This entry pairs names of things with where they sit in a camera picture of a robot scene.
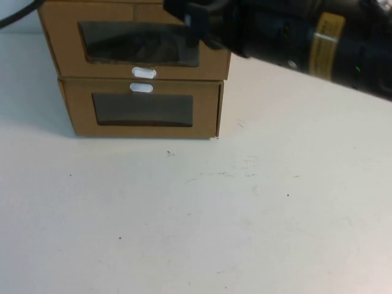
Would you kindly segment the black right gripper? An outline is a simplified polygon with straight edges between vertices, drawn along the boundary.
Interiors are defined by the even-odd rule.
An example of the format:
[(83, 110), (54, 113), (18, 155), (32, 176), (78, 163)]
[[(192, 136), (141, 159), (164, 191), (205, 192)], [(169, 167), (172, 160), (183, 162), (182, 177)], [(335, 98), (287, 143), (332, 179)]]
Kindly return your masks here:
[[(185, 14), (188, 4), (198, 4), (198, 21)], [(226, 49), (242, 58), (256, 57), (256, 2), (211, 0), (163, 0), (163, 8), (187, 26), (186, 45)]]

